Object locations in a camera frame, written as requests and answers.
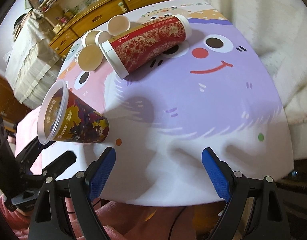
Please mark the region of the orange rimmed paper cup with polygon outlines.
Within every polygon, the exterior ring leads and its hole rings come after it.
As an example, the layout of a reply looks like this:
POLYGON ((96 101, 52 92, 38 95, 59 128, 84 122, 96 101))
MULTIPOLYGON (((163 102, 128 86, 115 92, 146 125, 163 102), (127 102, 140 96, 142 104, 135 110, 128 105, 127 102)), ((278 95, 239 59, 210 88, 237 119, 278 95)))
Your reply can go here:
POLYGON ((124 15, 117 15, 111 18, 107 24, 107 31, 116 36, 130 29, 130 20, 124 15))

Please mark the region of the brown paper cup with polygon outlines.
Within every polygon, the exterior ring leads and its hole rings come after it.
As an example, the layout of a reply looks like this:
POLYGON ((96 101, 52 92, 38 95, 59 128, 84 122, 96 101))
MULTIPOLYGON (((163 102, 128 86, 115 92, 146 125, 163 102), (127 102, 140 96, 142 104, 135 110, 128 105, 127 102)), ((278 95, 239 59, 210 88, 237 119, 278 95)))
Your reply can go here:
POLYGON ((83 47, 86 47, 91 44, 100 45, 103 42, 109 40, 111 38, 111 35, 108 31, 104 30, 89 30, 84 33, 81 40, 81 45, 83 47))

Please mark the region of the pink fuzzy clothing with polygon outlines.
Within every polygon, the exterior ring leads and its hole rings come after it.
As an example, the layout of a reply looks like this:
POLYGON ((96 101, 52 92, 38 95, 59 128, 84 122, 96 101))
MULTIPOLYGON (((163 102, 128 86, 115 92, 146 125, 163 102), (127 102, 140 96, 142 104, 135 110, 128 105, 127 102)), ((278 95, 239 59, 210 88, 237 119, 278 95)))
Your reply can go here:
MULTIPOLYGON (((0 196, 0 212, 18 239, 28 239, 31 212, 9 211, 0 196)), ((95 214, 110 239, 196 239, 189 207, 150 207, 110 201, 95 214)), ((69 214, 76 239, 85 239, 75 214, 69 214)))

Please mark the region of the cartoon monster tablecloth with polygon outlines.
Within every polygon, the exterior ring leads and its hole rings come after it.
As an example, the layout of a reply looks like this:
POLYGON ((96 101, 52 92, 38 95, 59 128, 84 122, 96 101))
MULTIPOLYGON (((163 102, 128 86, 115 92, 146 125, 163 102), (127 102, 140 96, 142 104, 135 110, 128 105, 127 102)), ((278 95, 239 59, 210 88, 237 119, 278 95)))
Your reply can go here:
POLYGON ((107 146, 117 159, 102 197, 143 206, 216 202, 201 162, 210 147, 232 170, 278 180, 294 167, 291 137, 275 85, 241 32, 204 0, 171 0, 127 13, 132 23, 181 14, 192 36, 120 79, 103 62, 84 72, 76 41, 59 77, 109 120, 101 144, 57 142, 44 161, 65 150, 76 162, 70 178, 107 146))

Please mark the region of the clear plastic cup printed sleeve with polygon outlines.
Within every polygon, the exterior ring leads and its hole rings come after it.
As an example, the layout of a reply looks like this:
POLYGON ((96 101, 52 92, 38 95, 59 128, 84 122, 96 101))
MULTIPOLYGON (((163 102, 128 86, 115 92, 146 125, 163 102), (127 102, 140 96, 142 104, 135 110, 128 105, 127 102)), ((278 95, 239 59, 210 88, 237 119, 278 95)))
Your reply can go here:
POLYGON ((47 92, 37 120, 41 144, 51 141, 101 143, 109 133, 108 120, 56 81, 47 92))

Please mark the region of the white lace covered furniture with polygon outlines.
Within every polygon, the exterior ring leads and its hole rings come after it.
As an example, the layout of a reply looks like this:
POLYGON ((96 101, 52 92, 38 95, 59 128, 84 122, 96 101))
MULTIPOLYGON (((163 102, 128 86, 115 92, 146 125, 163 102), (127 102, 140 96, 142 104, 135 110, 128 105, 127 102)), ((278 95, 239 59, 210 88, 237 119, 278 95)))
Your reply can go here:
POLYGON ((35 109, 42 104, 62 66, 61 57, 49 46, 53 26, 36 9, 14 27, 12 50, 5 78, 19 103, 35 109))

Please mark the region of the white floral curtain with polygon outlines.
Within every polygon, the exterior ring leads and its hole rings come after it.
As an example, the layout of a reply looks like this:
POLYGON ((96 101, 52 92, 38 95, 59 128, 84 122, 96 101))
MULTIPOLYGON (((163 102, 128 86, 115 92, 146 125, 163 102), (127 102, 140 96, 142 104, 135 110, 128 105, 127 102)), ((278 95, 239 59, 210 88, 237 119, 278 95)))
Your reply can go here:
POLYGON ((242 32, 281 97, 296 160, 307 159, 307 7, 302 0, 205 0, 242 32))

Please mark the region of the checkered paper cup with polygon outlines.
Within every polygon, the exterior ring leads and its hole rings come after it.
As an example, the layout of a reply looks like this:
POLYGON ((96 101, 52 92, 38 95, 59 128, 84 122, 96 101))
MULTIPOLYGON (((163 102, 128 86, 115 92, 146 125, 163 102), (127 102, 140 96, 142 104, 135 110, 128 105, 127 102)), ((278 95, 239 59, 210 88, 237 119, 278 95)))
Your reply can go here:
POLYGON ((100 47, 96 44, 90 44, 76 53, 75 62, 81 70, 90 72, 96 70, 101 65, 103 58, 100 47))

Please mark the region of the wooden dresser with drawers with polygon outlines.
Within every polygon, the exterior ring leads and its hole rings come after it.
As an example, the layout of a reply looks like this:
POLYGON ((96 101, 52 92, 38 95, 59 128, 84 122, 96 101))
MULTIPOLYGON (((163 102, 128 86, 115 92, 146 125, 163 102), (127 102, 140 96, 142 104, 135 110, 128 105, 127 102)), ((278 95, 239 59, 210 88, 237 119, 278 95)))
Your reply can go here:
POLYGON ((49 46, 66 57, 72 44, 83 34, 113 16, 169 0, 29 0, 53 26, 49 46))

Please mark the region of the tall red paper cup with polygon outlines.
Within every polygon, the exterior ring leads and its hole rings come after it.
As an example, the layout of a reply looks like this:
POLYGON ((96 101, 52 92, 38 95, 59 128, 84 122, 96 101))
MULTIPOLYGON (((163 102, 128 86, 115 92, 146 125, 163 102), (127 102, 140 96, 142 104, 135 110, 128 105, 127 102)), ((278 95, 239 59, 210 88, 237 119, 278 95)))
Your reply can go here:
POLYGON ((187 18, 171 15, 140 24, 101 43, 99 47, 116 74, 124 79, 191 35, 187 18))

